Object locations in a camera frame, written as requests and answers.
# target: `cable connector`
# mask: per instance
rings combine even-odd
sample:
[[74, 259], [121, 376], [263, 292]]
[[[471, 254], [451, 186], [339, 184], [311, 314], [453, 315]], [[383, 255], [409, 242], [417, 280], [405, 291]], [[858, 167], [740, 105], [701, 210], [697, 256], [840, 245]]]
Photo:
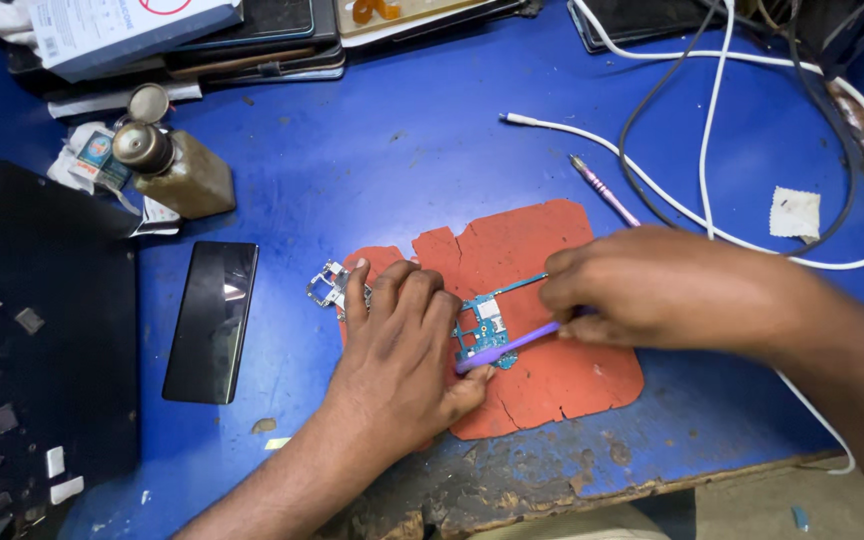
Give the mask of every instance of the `cable connector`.
[[528, 116], [522, 116], [521, 114], [515, 114], [514, 112], [503, 112], [498, 115], [499, 120], [505, 120], [511, 124], [522, 124], [523, 126], [538, 126], [539, 120], [535, 118], [530, 118]]

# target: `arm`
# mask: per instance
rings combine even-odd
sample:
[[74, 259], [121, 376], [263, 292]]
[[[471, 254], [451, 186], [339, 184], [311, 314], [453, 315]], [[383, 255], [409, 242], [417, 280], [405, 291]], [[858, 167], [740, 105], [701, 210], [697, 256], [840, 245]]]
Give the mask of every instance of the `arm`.
[[[864, 305], [776, 255], [668, 228], [621, 230], [546, 262], [567, 338], [744, 355], [786, 374], [864, 473]], [[598, 314], [572, 318], [576, 306]]]
[[461, 300], [438, 272], [400, 260], [375, 280], [360, 259], [345, 296], [348, 339], [321, 407], [281, 450], [176, 539], [306, 538], [386, 468], [482, 404], [496, 368], [445, 385]]

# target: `blue workbench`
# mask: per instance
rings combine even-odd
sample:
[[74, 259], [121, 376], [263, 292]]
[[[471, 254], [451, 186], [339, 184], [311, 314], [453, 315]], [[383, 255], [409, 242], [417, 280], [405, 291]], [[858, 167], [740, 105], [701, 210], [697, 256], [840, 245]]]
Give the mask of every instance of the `blue workbench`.
[[[711, 31], [700, 48], [719, 48], [721, 40], [721, 31]], [[641, 49], [685, 44], [676, 38]], [[734, 49], [757, 52], [744, 36]], [[238, 207], [188, 223], [176, 238], [143, 238], [142, 463], [135, 474], [84, 493], [63, 535], [162, 538], [266, 459], [269, 439], [299, 429], [341, 353], [334, 311], [305, 291], [326, 260], [382, 245], [408, 257], [409, 241], [423, 231], [445, 225], [458, 234], [476, 217], [560, 197], [584, 205], [595, 235], [621, 228], [572, 169], [569, 153], [580, 154], [634, 214], [655, 221], [607, 150], [567, 133], [504, 125], [498, 114], [570, 123], [616, 141], [667, 66], [588, 55], [564, 3], [553, 1], [537, 19], [492, 23], [358, 63], [339, 81], [228, 89], [180, 104], [171, 123], [231, 165]], [[627, 147], [694, 210], [701, 208], [698, 154], [714, 69], [713, 59], [685, 62]], [[727, 64], [707, 169], [717, 226], [759, 245], [795, 247], [768, 233], [772, 191], [820, 192], [828, 225], [844, 199], [840, 154], [793, 71]], [[160, 395], [197, 240], [260, 249], [238, 390], [227, 406]], [[846, 225], [811, 257], [864, 258], [864, 184]], [[864, 269], [825, 275], [864, 301]], [[768, 369], [708, 352], [640, 350], [638, 357], [645, 387], [629, 406], [491, 440], [439, 436], [356, 500], [359, 532], [378, 537], [398, 526], [407, 537], [424, 520], [461, 534], [837, 449]], [[250, 434], [269, 417], [275, 430]]]

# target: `black smartphone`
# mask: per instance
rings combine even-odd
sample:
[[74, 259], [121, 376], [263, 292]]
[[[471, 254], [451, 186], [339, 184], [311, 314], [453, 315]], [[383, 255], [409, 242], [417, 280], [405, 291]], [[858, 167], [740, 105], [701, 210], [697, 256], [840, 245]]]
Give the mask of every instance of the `black smartphone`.
[[256, 244], [195, 243], [162, 385], [166, 400], [233, 402], [257, 260]]

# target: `blue circuit board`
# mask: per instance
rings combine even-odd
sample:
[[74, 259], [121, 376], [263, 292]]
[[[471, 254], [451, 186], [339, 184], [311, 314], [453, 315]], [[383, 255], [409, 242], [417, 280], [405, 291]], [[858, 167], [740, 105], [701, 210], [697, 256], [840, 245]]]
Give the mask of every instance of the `blue circuit board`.
[[[509, 342], [509, 330], [505, 327], [505, 320], [502, 319], [502, 314], [499, 312], [496, 297], [503, 292], [509, 292], [513, 289], [518, 289], [522, 286], [527, 286], [533, 282], [537, 282], [548, 276], [545, 272], [536, 276], [531, 276], [521, 281], [516, 281], [511, 285], [495, 289], [487, 294], [480, 294], [471, 300], [462, 300], [462, 308], [459, 313], [465, 310], [472, 310], [475, 313], [476, 325], [468, 330], [462, 330], [459, 325], [459, 319], [455, 320], [455, 329], [452, 330], [452, 338], [459, 339], [460, 350], [455, 353], [455, 362], [462, 362], [469, 357], [475, 356], [476, 353], [484, 349], [500, 347]], [[474, 344], [469, 344], [465, 337], [473, 336]], [[512, 364], [519, 359], [519, 353], [515, 350], [510, 350], [501, 356], [498, 361], [492, 362], [492, 365], [502, 369], [509, 369]]]

